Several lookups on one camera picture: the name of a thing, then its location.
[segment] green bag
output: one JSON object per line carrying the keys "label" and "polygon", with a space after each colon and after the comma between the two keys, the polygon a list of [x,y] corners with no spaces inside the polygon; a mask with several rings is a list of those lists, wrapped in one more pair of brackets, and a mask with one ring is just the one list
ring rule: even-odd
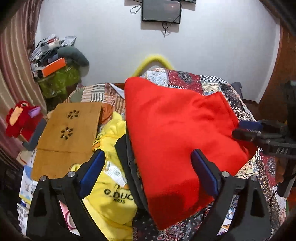
{"label": "green bag", "polygon": [[53,74],[38,80],[44,98],[53,98],[56,96],[67,96],[66,87],[78,83],[80,72],[74,65],[65,66]]}

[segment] red fleece blanket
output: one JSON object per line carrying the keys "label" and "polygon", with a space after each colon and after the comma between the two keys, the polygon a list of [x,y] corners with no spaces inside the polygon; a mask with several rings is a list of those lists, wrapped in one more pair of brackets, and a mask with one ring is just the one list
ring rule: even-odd
{"label": "red fleece blanket", "polygon": [[188,218],[213,200],[200,188],[191,165],[194,149],[231,175],[257,150],[252,143],[231,137],[238,119],[220,92],[203,96],[137,77],[127,79],[125,98],[136,162],[159,229]]}

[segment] bed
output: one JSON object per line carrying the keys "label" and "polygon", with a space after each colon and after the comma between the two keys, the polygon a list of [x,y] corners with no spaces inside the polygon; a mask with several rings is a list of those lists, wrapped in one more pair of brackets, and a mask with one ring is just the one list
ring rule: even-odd
{"label": "bed", "polygon": [[[236,114],[238,120],[255,121],[253,115],[246,105],[240,99],[237,92],[229,83],[215,76],[195,75],[187,72],[156,68],[145,72],[142,76],[159,86],[178,89],[190,89],[202,95],[211,95],[217,91],[221,92],[231,109]],[[107,123],[113,111],[117,111],[123,117],[125,116],[124,93],[117,90],[113,84],[103,83],[95,84],[88,87],[81,87],[70,94],[65,102],[102,102],[104,121],[100,123],[100,128]],[[274,157],[265,156],[262,149],[259,148],[254,157],[249,160],[244,167],[236,174],[240,178],[248,178],[255,175],[261,185],[266,202],[276,190],[275,182],[275,159]],[[232,199],[231,206],[225,218],[219,234],[226,232],[231,223],[236,204],[237,196]],[[158,230],[153,220],[147,213],[138,212],[133,219],[133,240],[173,240],[189,241],[200,224],[210,211],[212,204],[209,204],[203,210],[192,215],[191,217],[178,222],[165,230]],[[272,233],[276,231],[283,223],[286,217],[286,199],[279,197],[277,194],[271,202],[272,209]]]}

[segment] red bird plush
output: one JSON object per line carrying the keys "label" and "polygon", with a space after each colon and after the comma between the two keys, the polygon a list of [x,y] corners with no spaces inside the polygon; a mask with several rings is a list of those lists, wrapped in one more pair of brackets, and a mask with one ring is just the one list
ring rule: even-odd
{"label": "red bird plush", "polygon": [[43,115],[40,113],[40,106],[30,106],[26,101],[20,101],[15,108],[9,110],[6,116],[6,135],[9,137],[18,137],[22,135],[25,140],[29,141],[35,128]]}

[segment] television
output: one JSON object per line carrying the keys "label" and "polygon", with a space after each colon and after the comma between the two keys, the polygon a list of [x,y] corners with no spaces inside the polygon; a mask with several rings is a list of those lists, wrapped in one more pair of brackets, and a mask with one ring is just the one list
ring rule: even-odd
{"label": "television", "polygon": [[143,0],[142,21],[167,22],[179,24],[181,20],[181,1]]}
{"label": "television", "polygon": [[180,0],[182,2],[191,2],[191,3],[196,3],[196,0]]}

